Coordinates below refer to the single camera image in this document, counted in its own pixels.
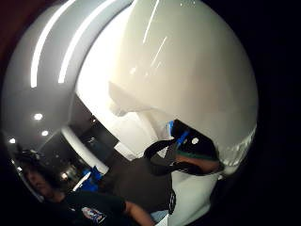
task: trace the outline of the person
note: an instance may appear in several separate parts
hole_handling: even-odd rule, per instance
[[[69,220],[72,225],[154,225],[151,216],[140,206],[121,197],[92,191],[65,193],[59,189],[56,178],[39,160],[28,152],[16,154],[24,177],[39,193],[45,203]]]

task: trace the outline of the ceiling light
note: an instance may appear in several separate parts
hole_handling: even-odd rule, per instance
[[[43,118],[43,115],[40,114],[40,113],[38,113],[38,114],[36,114],[36,115],[34,116],[34,118],[35,118],[36,121],[40,121],[40,120]]]
[[[41,132],[41,135],[46,137],[49,134],[49,132],[47,130],[44,130],[43,132]]]
[[[16,139],[15,138],[10,139],[9,143],[16,143]]]

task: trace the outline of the glossy white surface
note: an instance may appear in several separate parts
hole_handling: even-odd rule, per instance
[[[156,133],[146,114],[122,114],[108,95],[108,80],[114,57],[119,50],[120,38],[131,10],[132,6],[116,16],[93,43],[76,85],[78,97],[98,121],[120,141],[117,151],[129,160],[141,157],[144,150],[158,140],[158,137],[166,137],[166,133]],[[158,114],[152,114],[152,121],[157,118],[160,118]]]
[[[173,171],[172,189],[176,194],[176,206],[168,217],[168,225],[187,225],[206,214],[210,209],[210,195],[219,175],[220,172],[194,176]]]
[[[109,93],[120,109],[179,119],[238,165],[254,136],[258,95],[246,52],[202,2],[134,2]]]

